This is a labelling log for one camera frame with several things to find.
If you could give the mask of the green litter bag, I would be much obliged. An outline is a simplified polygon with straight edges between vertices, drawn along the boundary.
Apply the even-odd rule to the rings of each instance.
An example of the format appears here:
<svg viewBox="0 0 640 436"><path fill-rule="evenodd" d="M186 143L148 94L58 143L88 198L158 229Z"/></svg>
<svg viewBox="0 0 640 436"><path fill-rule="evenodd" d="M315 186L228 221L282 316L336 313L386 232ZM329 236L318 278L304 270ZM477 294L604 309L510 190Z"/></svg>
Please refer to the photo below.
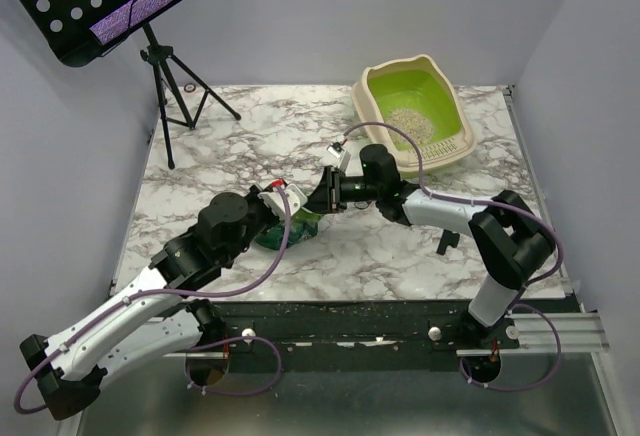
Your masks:
<svg viewBox="0 0 640 436"><path fill-rule="evenodd" d="M291 220L286 247L310 240L317 236L319 232L320 215L301 209ZM285 234L285 223L280 222L267 231L259 234L255 239L255 244L261 248L278 251Z"/></svg>

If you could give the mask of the black binder clip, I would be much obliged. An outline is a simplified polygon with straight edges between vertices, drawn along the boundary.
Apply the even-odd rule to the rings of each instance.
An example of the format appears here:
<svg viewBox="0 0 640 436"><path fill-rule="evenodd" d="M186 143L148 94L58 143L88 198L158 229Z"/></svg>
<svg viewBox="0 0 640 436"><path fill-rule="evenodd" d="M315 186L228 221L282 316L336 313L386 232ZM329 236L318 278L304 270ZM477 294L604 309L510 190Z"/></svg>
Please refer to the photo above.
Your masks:
<svg viewBox="0 0 640 436"><path fill-rule="evenodd" d="M457 248L460 242L460 234L444 230L441 234L436 253L444 256L449 248Z"/></svg>

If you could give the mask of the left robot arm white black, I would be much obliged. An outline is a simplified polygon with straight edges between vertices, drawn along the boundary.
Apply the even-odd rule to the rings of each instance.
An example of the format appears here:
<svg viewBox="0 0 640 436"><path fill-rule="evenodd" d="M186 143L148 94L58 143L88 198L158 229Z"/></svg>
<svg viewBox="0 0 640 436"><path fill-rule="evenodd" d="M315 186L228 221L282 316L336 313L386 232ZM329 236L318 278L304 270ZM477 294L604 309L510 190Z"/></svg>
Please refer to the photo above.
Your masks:
<svg viewBox="0 0 640 436"><path fill-rule="evenodd" d="M193 226L167 242L99 308L54 335L31 335L21 342L30 373L14 397L15 411L29 414L22 396L35 382L40 408L63 421L90 406L108 383L150 359L193 346L214 349L221 341L220 324L195 308L178 308L180 302L208 299L202 287L231 268L258 235L278 223L290 225L306 202L297 186L282 180L265 189L253 186L246 195L216 195ZM148 326L170 309L178 310L167 322Z"/></svg>

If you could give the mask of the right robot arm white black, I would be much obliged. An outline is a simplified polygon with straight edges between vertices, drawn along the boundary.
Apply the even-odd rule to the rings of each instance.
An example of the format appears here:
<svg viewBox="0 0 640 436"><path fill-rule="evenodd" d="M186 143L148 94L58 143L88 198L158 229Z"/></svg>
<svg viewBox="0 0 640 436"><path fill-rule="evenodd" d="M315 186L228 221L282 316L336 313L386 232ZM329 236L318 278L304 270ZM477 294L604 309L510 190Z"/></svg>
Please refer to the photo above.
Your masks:
<svg viewBox="0 0 640 436"><path fill-rule="evenodd" d="M555 251L551 230L513 191L505 190L486 203L450 195L429 196L419 185L401 178L385 146L369 144L362 148L359 159L361 176L325 167L305 208L326 215L344 211L349 203L373 202L391 222L438 227L473 238L488 276L459 327L467 345L485 346L496 336L496 323L525 283Z"/></svg>

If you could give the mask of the cat litter pile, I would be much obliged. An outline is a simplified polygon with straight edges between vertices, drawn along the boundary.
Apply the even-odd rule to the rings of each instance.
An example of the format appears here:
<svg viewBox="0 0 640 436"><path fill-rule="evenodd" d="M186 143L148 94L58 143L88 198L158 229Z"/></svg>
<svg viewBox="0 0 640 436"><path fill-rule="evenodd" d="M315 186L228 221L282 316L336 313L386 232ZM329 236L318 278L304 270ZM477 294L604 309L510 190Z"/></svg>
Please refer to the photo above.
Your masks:
<svg viewBox="0 0 640 436"><path fill-rule="evenodd" d="M420 148L430 144L435 135L433 123L416 109L393 109L384 121L405 133Z"/></svg>

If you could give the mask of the green beige litter box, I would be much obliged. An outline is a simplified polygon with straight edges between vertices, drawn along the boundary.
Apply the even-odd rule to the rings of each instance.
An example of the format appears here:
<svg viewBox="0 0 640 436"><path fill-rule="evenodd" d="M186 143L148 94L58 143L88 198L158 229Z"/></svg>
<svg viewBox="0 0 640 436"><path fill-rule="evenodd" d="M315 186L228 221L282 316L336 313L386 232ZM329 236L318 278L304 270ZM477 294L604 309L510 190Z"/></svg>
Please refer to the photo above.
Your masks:
<svg viewBox="0 0 640 436"><path fill-rule="evenodd" d="M477 138L458 95L427 54L366 68L351 88L366 134L387 147L400 173L416 177L471 155Z"/></svg>

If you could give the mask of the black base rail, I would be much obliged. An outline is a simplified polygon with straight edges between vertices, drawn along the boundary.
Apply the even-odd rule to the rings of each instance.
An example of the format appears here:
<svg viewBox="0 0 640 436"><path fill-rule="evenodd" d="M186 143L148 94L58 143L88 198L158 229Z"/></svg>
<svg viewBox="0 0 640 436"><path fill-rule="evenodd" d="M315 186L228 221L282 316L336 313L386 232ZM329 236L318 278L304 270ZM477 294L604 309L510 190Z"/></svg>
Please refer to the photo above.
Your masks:
<svg viewBox="0 0 640 436"><path fill-rule="evenodd" d="M209 302L162 312L196 325L198 350L188 370L233 374L426 370L453 372L465 359L473 378L490 382L504 357L527 350L561 357L554 305L524 305L483 329L464 301Z"/></svg>

